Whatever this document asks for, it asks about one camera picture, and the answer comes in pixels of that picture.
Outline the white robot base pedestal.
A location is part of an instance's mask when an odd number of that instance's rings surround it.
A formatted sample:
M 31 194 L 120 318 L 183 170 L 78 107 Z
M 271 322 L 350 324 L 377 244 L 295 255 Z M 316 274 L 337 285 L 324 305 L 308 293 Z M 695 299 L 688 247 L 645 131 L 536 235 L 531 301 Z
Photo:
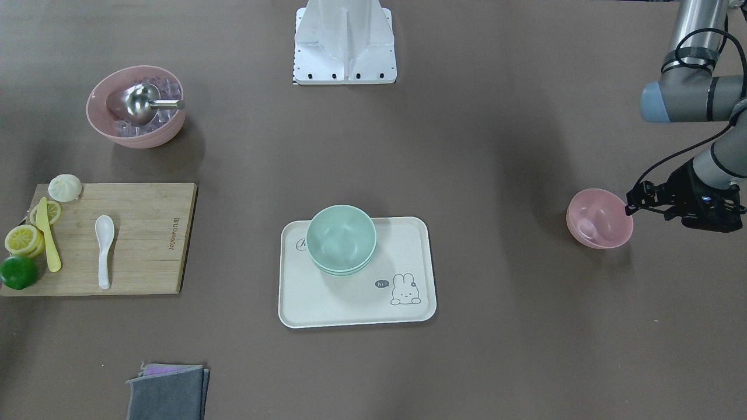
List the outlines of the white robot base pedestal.
M 379 1 L 309 1 L 295 13 L 296 85 L 397 80 L 392 12 Z

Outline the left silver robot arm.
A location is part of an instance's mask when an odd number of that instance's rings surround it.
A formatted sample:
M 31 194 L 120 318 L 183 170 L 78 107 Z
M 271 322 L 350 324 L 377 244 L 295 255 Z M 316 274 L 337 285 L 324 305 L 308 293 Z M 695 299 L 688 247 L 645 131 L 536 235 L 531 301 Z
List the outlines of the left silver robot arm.
M 713 75 L 727 41 L 745 63 L 744 48 L 727 29 L 728 6 L 727 1 L 680 3 L 661 77 L 644 87 L 640 99 L 642 117 L 648 122 L 725 121 L 727 126 L 703 141 L 706 149 L 664 183 L 640 176 L 627 192 L 627 215 L 647 210 L 712 232 L 734 232 L 743 226 L 739 184 L 746 176 L 745 73 Z

